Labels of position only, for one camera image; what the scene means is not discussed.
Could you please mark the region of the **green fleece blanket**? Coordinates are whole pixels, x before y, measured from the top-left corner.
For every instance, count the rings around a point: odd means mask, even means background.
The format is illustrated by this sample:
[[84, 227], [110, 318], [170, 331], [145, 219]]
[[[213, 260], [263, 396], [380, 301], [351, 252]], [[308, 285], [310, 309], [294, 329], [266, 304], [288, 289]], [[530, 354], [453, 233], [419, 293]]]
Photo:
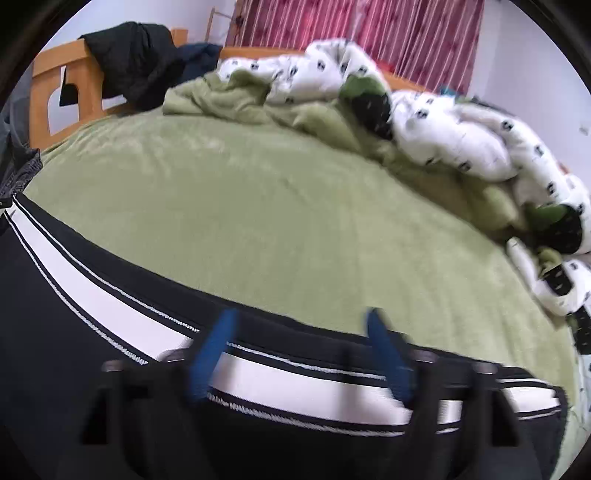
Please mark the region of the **green fleece blanket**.
[[332, 148], [378, 162], [401, 183], [495, 238], [529, 231], [508, 184], [489, 183], [441, 164], [415, 165], [394, 143], [363, 127], [341, 100], [273, 106], [266, 104], [267, 92], [269, 86], [247, 72], [233, 74], [228, 82], [211, 72], [168, 89], [162, 112], [308, 134]]

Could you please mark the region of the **green fleece bed sheet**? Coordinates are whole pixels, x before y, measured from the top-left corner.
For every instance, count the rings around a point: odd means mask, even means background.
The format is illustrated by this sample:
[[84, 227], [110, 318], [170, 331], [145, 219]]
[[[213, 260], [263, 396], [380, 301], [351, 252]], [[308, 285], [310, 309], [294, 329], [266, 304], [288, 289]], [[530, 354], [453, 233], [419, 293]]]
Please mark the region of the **green fleece bed sheet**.
[[377, 306], [415, 342], [519, 366], [570, 403], [556, 471], [590, 434], [570, 329], [477, 228], [452, 175], [277, 126], [159, 111], [89, 123], [26, 196], [94, 244], [185, 286], [358, 333]]

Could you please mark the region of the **grey denim jeans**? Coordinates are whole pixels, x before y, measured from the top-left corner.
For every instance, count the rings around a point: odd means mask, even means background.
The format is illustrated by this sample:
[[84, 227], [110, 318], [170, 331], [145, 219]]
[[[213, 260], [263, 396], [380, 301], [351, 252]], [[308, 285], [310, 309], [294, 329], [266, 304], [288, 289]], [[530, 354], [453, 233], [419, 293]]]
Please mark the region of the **grey denim jeans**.
[[29, 109], [32, 66], [15, 85], [1, 110], [1, 209], [12, 205], [43, 167], [40, 150], [32, 148], [29, 136]]

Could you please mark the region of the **white flower print quilt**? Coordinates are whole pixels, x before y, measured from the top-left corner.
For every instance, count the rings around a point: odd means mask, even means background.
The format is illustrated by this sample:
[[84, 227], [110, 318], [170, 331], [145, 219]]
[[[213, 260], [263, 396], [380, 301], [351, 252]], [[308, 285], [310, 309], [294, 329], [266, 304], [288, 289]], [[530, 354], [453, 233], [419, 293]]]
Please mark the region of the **white flower print quilt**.
[[274, 106], [339, 98], [417, 165], [510, 182], [538, 250], [513, 237], [507, 254], [538, 303], [570, 323], [578, 352], [590, 353], [590, 192], [522, 120], [450, 95], [393, 90], [370, 56], [345, 39], [312, 42], [301, 55], [228, 58], [216, 73], [224, 82], [252, 75]]

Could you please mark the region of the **black jacket on footboard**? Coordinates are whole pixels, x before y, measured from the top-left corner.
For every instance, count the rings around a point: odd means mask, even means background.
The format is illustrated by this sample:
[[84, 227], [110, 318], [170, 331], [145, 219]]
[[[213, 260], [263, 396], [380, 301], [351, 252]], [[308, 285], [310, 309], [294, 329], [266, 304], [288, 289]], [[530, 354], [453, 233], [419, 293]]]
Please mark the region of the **black jacket on footboard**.
[[81, 36], [103, 73], [104, 99], [122, 96], [133, 108], [152, 110], [184, 69], [168, 28], [125, 22]]

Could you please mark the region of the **navy blue garment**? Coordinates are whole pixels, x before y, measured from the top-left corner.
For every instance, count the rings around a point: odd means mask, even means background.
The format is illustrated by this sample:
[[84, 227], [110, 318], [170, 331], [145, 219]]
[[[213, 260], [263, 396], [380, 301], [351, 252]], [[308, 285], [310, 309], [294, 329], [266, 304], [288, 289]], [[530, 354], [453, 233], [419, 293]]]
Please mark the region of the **navy blue garment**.
[[177, 48], [183, 68], [174, 86], [197, 79], [214, 71], [218, 64], [222, 46], [208, 42], [185, 44]]

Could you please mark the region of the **pink striped curtain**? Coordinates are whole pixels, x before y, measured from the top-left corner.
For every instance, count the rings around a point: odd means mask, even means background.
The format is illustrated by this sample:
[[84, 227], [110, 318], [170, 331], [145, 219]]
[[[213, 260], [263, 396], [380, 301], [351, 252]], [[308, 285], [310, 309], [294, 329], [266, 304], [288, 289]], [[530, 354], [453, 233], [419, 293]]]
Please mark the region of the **pink striped curtain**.
[[379, 66], [431, 91], [468, 91], [485, 3], [479, 0], [249, 0], [230, 46], [302, 50], [346, 38]]

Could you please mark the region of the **wooden coat rack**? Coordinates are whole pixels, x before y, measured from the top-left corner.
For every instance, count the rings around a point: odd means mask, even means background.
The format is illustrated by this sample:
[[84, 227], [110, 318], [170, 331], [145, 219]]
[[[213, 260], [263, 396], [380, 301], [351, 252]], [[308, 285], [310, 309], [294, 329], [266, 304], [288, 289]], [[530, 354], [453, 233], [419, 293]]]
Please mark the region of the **wooden coat rack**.
[[204, 41], [225, 45], [233, 27], [235, 27], [235, 17], [212, 7], [205, 27]]

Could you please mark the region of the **wooden bed frame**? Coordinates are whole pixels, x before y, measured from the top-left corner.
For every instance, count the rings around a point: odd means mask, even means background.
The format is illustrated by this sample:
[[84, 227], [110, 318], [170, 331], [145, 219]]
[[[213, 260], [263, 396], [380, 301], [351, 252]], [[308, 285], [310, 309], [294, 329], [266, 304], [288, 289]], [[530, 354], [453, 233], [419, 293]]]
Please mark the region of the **wooden bed frame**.
[[[303, 51], [259, 47], [222, 47], [219, 58], [247, 57], [252, 59], [279, 55], [296, 55]], [[51, 132], [49, 125], [49, 101], [54, 91], [62, 85], [62, 67], [68, 71], [68, 79], [78, 91], [78, 121]], [[391, 89], [427, 91], [408, 79], [383, 71]], [[63, 141], [82, 125], [110, 115], [129, 110], [125, 102], [108, 109], [102, 105], [103, 72], [87, 48], [84, 40], [76, 40], [40, 52], [32, 63], [30, 89], [29, 135], [32, 148], [44, 150]]]

